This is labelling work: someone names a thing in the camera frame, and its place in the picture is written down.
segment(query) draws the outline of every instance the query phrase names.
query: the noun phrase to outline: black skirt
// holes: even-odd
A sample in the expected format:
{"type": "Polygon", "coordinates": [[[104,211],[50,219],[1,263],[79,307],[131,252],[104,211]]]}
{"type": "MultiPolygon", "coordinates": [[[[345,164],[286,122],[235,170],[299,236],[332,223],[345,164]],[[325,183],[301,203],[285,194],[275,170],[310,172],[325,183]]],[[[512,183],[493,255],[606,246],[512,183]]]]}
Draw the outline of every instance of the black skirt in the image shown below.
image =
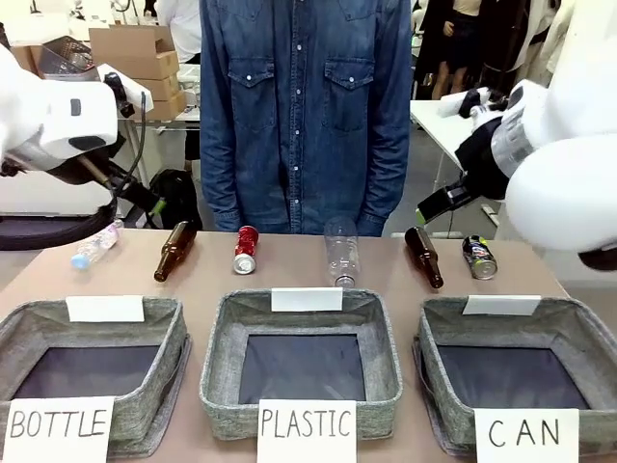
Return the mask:
{"type": "Polygon", "coordinates": [[[453,11],[449,19],[454,24],[452,37],[444,37],[442,61],[450,72],[466,68],[478,61],[480,53],[480,22],[478,16],[469,16],[453,11]]]}

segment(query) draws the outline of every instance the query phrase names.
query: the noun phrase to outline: table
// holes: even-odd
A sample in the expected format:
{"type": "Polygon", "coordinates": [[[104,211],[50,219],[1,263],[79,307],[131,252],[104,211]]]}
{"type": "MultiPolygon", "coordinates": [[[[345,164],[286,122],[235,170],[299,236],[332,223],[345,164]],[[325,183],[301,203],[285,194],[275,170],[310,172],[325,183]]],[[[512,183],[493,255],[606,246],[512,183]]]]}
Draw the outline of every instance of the table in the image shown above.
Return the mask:
{"type": "Polygon", "coordinates": [[[459,148],[473,130],[473,121],[463,119],[459,115],[443,118],[437,112],[440,103],[432,100],[413,99],[409,102],[409,112],[411,119],[416,121],[426,133],[435,140],[443,152],[449,157],[456,166],[461,169],[461,162],[456,156],[459,148]]]}
{"type": "MultiPolygon", "coordinates": [[[[323,237],[299,235],[261,236],[257,270],[237,276],[231,271],[236,236],[200,232],[193,251],[166,284],[157,284],[152,273],[168,231],[122,231],[119,244],[89,273],[69,268],[74,246],[41,253],[0,295],[0,316],[18,304],[68,295],[144,294],[176,297],[184,304],[184,316],[194,345],[189,358],[172,422],[158,451],[148,463],[244,463],[255,462],[256,441],[216,441],[208,417],[201,408],[198,385],[211,324],[223,294],[240,288],[272,286],[323,286],[326,258],[323,237]]],[[[397,406],[394,437],[360,442],[361,463],[407,461],[445,463],[457,461],[438,447],[416,383],[411,344],[417,332],[420,301],[432,294],[542,294],[563,296],[563,288],[531,248],[519,242],[493,242],[499,261],[494,280],[473,280],[458,240],[435,240],[445,286],[432,293],[412,269],[401,239],[361,238],[363,264],[359,286],[379,292],[385,300],[403,371],[404,393],[397,406]]],[[[603,313],[617,329],[617,313],[603,313]]],[[[597,459],[617,463],[617,457],[597,459]]]]}

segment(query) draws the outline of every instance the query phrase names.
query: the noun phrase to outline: water bottle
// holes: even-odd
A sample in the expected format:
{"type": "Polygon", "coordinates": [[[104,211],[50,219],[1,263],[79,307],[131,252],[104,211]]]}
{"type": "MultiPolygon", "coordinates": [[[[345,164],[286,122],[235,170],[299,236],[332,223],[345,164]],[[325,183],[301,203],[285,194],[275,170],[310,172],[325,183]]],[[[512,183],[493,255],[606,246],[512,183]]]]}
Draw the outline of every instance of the water bottle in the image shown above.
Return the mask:
{"type": "Polygon", "coordinates": [[[123,226],[122,220],[115,220],[113,224],[81,241],[77,245],[77,254],[70,260],[71,265],[79,270],[89,268],[116,244],[120,237],[119,229],[123,226]]]}
{"type": "Polygon", "coordinates": [[[356,224],[347,217],[336,217],[326,224],[324,238],[330,283],[354,287],[360,275],[356,224]]]}

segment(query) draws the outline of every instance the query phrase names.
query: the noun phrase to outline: basket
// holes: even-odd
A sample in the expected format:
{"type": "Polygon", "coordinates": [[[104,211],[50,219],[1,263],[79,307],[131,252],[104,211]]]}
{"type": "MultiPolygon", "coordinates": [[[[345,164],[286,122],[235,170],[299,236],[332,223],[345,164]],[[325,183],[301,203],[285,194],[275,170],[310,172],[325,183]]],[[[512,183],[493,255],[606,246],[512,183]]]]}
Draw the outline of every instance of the basket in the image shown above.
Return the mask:
{"type": "MultiPolygon", "coordinates": [[[[338,343],[341,349],[348,348],[350,337],[356,341],[359,359],[356,362],[353,359],[355,353],[349,351],[352,360],[343,367],[361,363],[360,377],[355,371],[346,371],[344,375],[341,373],[332,378],[334,386],[328,385],[324,389],[336,389],[332,398],[349,399],[355,398],[348,395],[357,394],[360,383],[363,399],[357,401],[358,438],[389,437],[394,426],[395,404],[403,388],[392,331],[381,298],[373,292],[356,289],[344,290],[340,312],[273,313],[268,289],[238,291],[223,297],[210,335],[200,384],[201,402],[210,417],[214,436],[232,440],[257,435],[258,400],[255,403],[241,403],[240,400],[245,394],[243,371],[251,372],[248,382],[252,386],[259,381],[259,376],[267,376],[263,372],[265,367],[249,365],[250,357],[255,356],[254,353],[247,355],[252,340],[266,344],[261,354],[257,352],[262,365],[284,361],[283,365],[290,370],[277,374],[288,374],[285,379],[295,385],[287,390],[272,387],[272,394],[262,394],[258,398],[324,398],[318,394],[323,384],[313,384],[313,391],[304,386],[321,371],[312,371],[315,375],[308,375],[300,381],[290,373],[294,370],[295,356],[302,355],[305,346],[318,348],[312,342],[315,337],[323,337],[321,340],[330,345],[338,343]],[[300,347],[294,350],[294,344],[300,347]]],[[[332,361],[323,356],[314,360],[312,368],[326,368],[332,361]]],[[[295,365],[302,362],[299,358],[295,365]]],[[[336,368],[336,364],[331,365],[331,372],[332,368],[336,368]]],[[[276,384],[280,378],[266,379],[271,382],[268,384],[276,384]]]]}
{"type": "MultiPolygon", "coordinates": [[[[152,424],[162,404],[173,408],[190,342],[178,301],[144,298],[143,304],[143,323],[70,322],[65,301],[27,303],[5,318],[0,323],[0,440],[13,398],[114,395],[111,453],[153,451],[162,432],[152,424]],[[144,441],[148,449],[139,445],[144,441]]],[[[156,421],[163,431],[167,418],[156,421]]]]}
{"type": "Polygon", "coordinates": [[[577,408],[581,454],[617,449],[617,341],[589,308],[545,298],[530,316],[463,315],[466,304],[430,299],[420,316],[442,442],[474,450],[473,408],[577,408]]]}

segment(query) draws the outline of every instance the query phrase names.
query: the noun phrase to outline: black bag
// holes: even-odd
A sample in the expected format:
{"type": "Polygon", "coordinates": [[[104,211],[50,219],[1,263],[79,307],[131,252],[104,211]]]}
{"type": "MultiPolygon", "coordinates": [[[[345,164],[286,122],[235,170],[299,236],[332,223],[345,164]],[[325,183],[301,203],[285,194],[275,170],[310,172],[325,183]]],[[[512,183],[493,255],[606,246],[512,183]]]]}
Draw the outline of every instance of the black bag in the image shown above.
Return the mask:
{"type": "Polygon", "coordinates": [[[163,229],[173,230],[175,225],[183,220],[188,220],[197,230],[202,229],[195,183],[191,174],[166,169],[154,176],[150,182],[150,190],[166,203],[160,214],[163,229]]]}

